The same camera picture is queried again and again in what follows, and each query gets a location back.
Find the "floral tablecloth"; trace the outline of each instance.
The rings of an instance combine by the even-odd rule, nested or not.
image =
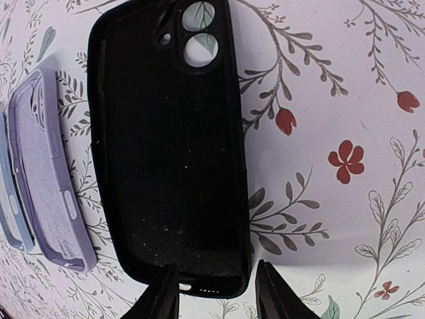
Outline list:
[[[0,236],[0,305],[16,319],[119,318],[145,286],[121,269],[90,153],[86,49],[123,1],[0,1],[0,99],[56,61],[70,174],[97,267],[79,275]],[[254,259],[324,319],[425,318],[425,3],[230,0]],[[234,300],[181,297],[181,318],[255,319]]]

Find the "red flower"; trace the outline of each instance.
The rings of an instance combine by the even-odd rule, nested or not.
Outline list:
[[[276,125],[283,133],[289,136],[292,133],[292,126],[297,127],[297,121],[291,111],[282,108],[276,115]]]
[[[360,146],[356,146],[353,150],[353,143],[349,140],[345,140],[339,146],[339,158],[337,152],[329,153],[329,157],[327,158],[329,163],[335,167],[339,167],[337,172],[337,179],[342,184],[348,184],[350,182],[350,173],[354,175],[362,174],[365,171],[365,167],[360,161],[363,159],[363,148]]]
[[[382,300],[388,300],[390,298],[390,294],[394,294],[395,292],[398,291],[398,289],[400,289],[399,286],[395,286],[391,288],[391,285],[392,285],[392,281],[384,282],[384,284],[382,285],[382,287],[384,287],[384,290],[376,292],[374,297],[379,298],[382,296]]]
[[[397,93],[397,103],[402,110],[409,113],[413,113],[413,109],[418,108],[420,105],[415,95],[413,95],[409,91]]]

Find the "purple phone case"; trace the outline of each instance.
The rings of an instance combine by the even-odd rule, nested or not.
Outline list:
[[[60,136],[56,75],[35,69],[9,102],[13,172],[41,252],[77,272],[96,265],[72,188]]]

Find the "phone case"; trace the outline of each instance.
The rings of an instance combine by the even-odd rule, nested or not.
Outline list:
[[[228,3],[209,1],[214,19],[192,32],[181,21],[195,2],[130,1],[94,25],[92,153],[123,269],[149,283],[176,263],[183,293],[231,298],[250,276],[240,92]],[[195,68],[183,47],[201,33],[219,49]]]
[[[34,243],[16,192],[8,149],[5,119],[0,116],[0,224],[7,242],[13,248],[29,253]]]
[[[89,271],[96,256],[64,156],[53,70],[34,70],[14,91],[8,121],[13,173],[41,252],[59,266]]]

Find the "tablecloth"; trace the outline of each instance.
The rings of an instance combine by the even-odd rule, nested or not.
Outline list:
[[[0,1],[0,99],[57,62],[69,171],[98,256],[88,274],[0,236],[0,305],[16,319],[119,318],[145,286],[116,260],[90,152],[87,42],[123,1]],[[425,318],[425,3],[229,0],[248,166],[253,259],[273,262],[325,319]],[[182,319],[255,319],[182,295]]]

